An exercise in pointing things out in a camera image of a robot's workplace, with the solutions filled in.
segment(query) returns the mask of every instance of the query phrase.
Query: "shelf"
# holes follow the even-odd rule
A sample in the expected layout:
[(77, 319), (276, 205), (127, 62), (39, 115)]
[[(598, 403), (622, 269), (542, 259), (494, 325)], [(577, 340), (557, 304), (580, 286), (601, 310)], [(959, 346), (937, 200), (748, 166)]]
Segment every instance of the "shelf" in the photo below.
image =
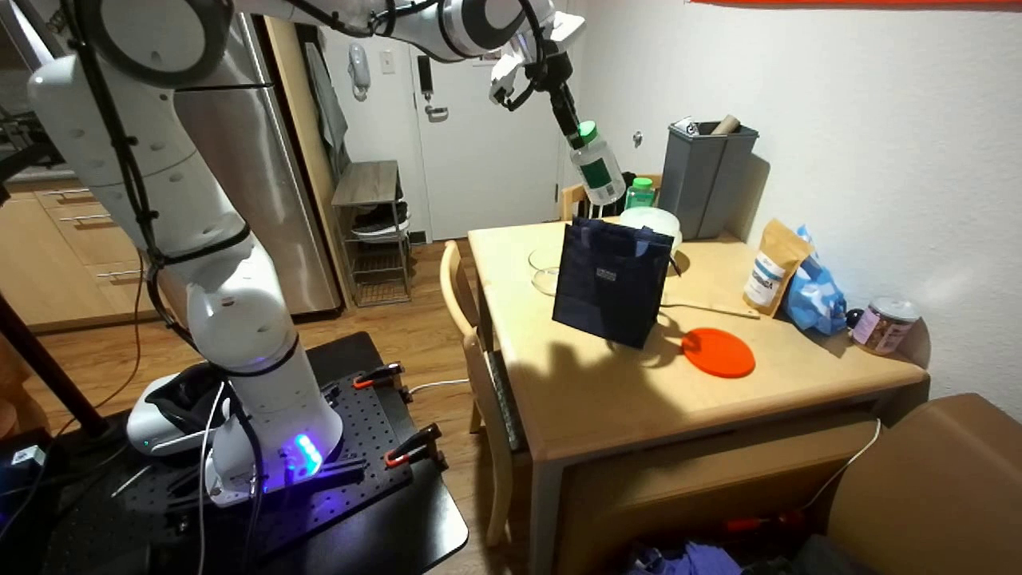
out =
[(394, 161), (383, 163), (351, 163), (333, 194), (333, 209), (337, 212), (337, 242), (344, 245), (348, 269), (344, 286), (358, 308), (366, 304), (394, 304), (413, 301), (413, 257), (410, 234), (390, 234), (361, 241), (353, 236), (353, 220), (366, 212), (383, 209), (383, 227), (399, 227), (406, 213), (399, 213), (403, 186)]

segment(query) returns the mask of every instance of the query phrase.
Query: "small item on table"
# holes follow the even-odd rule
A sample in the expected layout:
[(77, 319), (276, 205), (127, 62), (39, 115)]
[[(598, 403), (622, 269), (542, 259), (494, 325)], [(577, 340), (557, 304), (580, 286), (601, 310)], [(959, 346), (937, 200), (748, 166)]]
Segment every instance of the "small item on table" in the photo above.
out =
[(628, 191), (627, 191), (627, 212), (628, 209), (652, 209), (659, 200), (652, 178), (631, 178)]
[(807, 334), (845, 331), (845, 296), (838, 286), (829, 269), (810, 245), (810, 257), (792, 274), (787, 294), (787, 315)]
[(876, 356), (895, 356), (921, 315), (924, 313), (910, 301), (877, 296), (863, 310), (848, 334), (856, 346)]
[(771, 220), (760, 236), (760, 253), (753, 259), (751, 277), (744, 282), (744, 301), (764, 315), (775, 315), (787, 286), (797, 265), (807, 259), (810, 245), (792, 234), (787, 225)]
[(742, 128), (742, 122), (735, 115), (725, 115), (710, 133), (711, 136), (729, 136)]
[(694, 362), (694, 368), (715, 376), (748, 376), (756, 368), (753, 352), (737, 334), (722, 328), (690, 328), (681, 340), (681, 356)]
[(631, 227), (631, 231), (649, 227), (654, 234), (670, 236), (670, 253), (678, 253), (678, 245), (685, 242), (678, 213), (670, 213), (664, 209), (649, 209), (649, 205), (646, 209), (627, 209), (615, 218), (615, 225)]

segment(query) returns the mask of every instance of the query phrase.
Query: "blue bag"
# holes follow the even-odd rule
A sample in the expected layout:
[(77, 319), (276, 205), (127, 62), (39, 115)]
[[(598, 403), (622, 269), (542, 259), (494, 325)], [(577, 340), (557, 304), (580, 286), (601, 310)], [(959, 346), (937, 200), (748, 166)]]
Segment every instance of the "blue bag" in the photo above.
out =
[(845, 328), (844, 290), (814, 257), (795, 273), (787, 313), (803, 331), (838, 334)]

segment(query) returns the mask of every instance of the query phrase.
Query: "cable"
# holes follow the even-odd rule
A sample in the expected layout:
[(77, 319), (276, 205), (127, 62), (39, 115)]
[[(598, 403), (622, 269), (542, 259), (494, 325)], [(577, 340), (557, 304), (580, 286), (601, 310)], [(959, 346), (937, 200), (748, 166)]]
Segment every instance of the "cable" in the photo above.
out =
[(699, 310), (699, 313), (722, 313), (722, 315), (742, 315), (742, 319), (760, 319), (760, 313), (753, 313), (753, 310), (722, 310), (722, 308), (686, 304), (686, 301), (662, 301), (662, 310), (670, 310), (670, 308)]
[(506, 101), (509, 112), (522, 107), (537, 94), (537, 82), (524, 86), (510, 101)]
[(31, 508), (31, 501), (36, 501), (36, 495), (39, 495), (49, 471), (50, 471), (50, 459), (43, 463), (43, 471), (39, 471), (39, 476), (36, 476), (26, 501), (6, 517), (6, 525), (3, 525), (3, 531), (0, 531), (0, 539), (6, 539), (8, 528), (26, 514), (26, 508)]
[(221, 408), (221, 400), (224, 400), (224, 390), (227, 390), (227, 383), (221, 383), (221, 390), (216, 390), (216, 397), (215, 397), (215, 403), (211, 403), (211, 412), (207, 412), (207, 417), (205, 417), (205, 431), (200, 431), (200, 443), (199, 443), (199, 467), (194, 467), (194, 505), (199, 505), (199, 575), (205, 575), (205, 547), (207, 547), (207, 539), (205, 539), (205, 455), (207, 455), (207, 448), (211, 448), (211, 428), (215, 428), (215, 416), (216, 416), (216, 408)]
[(436, 0), (427, 0), (427, 3), (413, 3), (413, 7), (394, 7), (394, 0), (387, 0), (387, 14), (383, 15), (369, 15), (369, 29), (376, 29), (381, 34), (390, 34), (396, 20), (406, 20), (406, 15), (414, 15), (420, 8), (430, 8)]
[(410, 397), (425, 394), (425, 390), (436, 390), (436, 385), (466, 385), (466, 383), (468, 383), (466, 376), (430, 379), (430, 383), (410, 385)]
[[(122, 443), (111, 458), (104, 458), (102, 463), (90, 467), (85, 474), (102, 474), (104, 467), (111, 467), (114, 459), (122, 459), (127, 455), (127, 443)], [(85, 491), (95, 490), (102, 476), (93, 476), (90, 484), (79, 484), (79, 491), (50, 517), (50, 531), (59, 531), (59, 525), (77, 508), (85, 501)]]
[(50, 476), (49, 484), (77, 482), (77, 478), (83, 478), (83, 476), (102, 474), (102, 471), (104, 471), (107, 463), (114, 463), (122, 455), (127, 455), (127, 443), (122, 443), (114, 455), (107, 455), (104, 459), (99, 459), (99, 463), (90, 467), (90, 471)]
[(867, 451), (872, 451), (872, 443), (881, 439), (881, 431), (886, 431), (886, 423), (876, 417), (872, 439), (838, 474), (827, 476), (827, 482), (803, 505), (803, 511), (819, 505), (819, 497), (829, 490), (829, 482), (838, 482)]
[(134, 342), (134, 362), (131, 362), (131, 372), (127, 376), (111, 390), (104, 394), (93, 408), (102, 408), (104, 403), (111, 403), (114, 397), (122, 397), (131, 379), (137, 376), (142, 372), (142, 282), (134, 285), (134, 304), (131, 304), (131, 342)]
[(254, 495), (253, 495), (253, 514), (248, 514), (247, 543), (242, 543), (242, 564), (238, 564), (238, 572), (247, 572), (248, 548), (253, 548), (253, 539), (254, 539), (254, 531), (258, 531), (258, 514), (262, 514), (262, 490), (265, 490), (262, 484), (262, 471), (265, 471), (265, 463), (262, 463), (258, 433), (254, 433), (248, 416), (242, 412), (242, 400), (236, 397), (236, 390), (230, 383), (227, 383), (227, 397), (230, 397), (230, 408), (234, 408), (236, 423), (242, 425), (242, 431), (247, 431), (247, 439), (253, 443), (253, 458), (254, 458)]
[(127, 136), (123, 125), (122, 125), (122, 115), (114, 107), (114, 98), (107, 94), (107, 82), (102, 76), (102, 67), (95, 62), (95, 49), (85, 34), (85, 15), (79, 8), (83, 3), (72, 3), (72, 0), (61, 0), (61, 8), (64, 8), (64, 20), (67, 20), (67, 29), (71, 29), (71, 44), (72, 51), (79, 53), (79, 63), (83, 63), (83, 76), (90, 82), (90, 94), (95, 98), (95, 112), (111, 136), (111, 150), (117, 156), (117, 168), (122, 168), (122, 186), (123, 186), (123, 194), (127, 194), (127, 205), (134, 212), (134, 220), (137, 220), (137, 234), (144, 241), (144, 257), (148, 257), (148, 294), (153, 301), (153, 310), (160, 313), (162, 325), (168, 325), (183, 342), (192, 342), (188, 328), (166, 310), (162, 304), (162, 294), (155, 286), (155, 277), (166, 265), (166, 257), (160, 253), (155, 245), (155, 231), (153, 231), (153, 220), (155, 220), (155, 212), (149, 209), (149, 194), (148, 194), (148, 186), (144, 186), (144, 175), (134, 163), (134, 152), (131, 148), (137, 143), (137, 136)]
[(351, 38), (369, 38), (369, 34), (376, 34), (375, 20), (369, 20), (366, 29), (351, 29), (351, 25), (344, 25), (344, 21), (337, 20), (337, 14), (321, 14), (320, 7), (312, 7), (312, 3), (306, 3), (306, 0), (291, 0), (291, 7), (297, 7), (300, 14), (320, 20), (321, 25), (329, 25), (329, 29), (334, 29), (334, 32), (343, 32), (343, 34), (351, 34)]
[(540, 15), (537, 15), (537, 8), (532, 8), (532, 3), (530, 0), (518, 0), (522, 3), (522, 8), (524, 8), (524, 20), (530, 21), (530, 29), (532, 29), (532, 41), (537, 41), (537, 53), (540, 53), (540, 44), (542, 44), (542, 25), (540, 25)]

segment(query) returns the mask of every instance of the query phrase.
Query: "blue light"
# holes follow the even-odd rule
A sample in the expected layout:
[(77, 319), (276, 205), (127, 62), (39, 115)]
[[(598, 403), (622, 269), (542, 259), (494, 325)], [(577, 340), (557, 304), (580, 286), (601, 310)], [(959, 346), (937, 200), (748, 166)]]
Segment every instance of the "blue light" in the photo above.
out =
[(317, 443), (310, 442), (310, 433), (295, 433), (295, 451), (297, 451), (297, 459), (291, 459), (291, 463), (297, 463), (297, 467), (291, 467), (291, 474), (297, 474), (297, 476), (317, 476), (320, 474), (320, 467), (321, 467), (321, 455), (317, 451)]

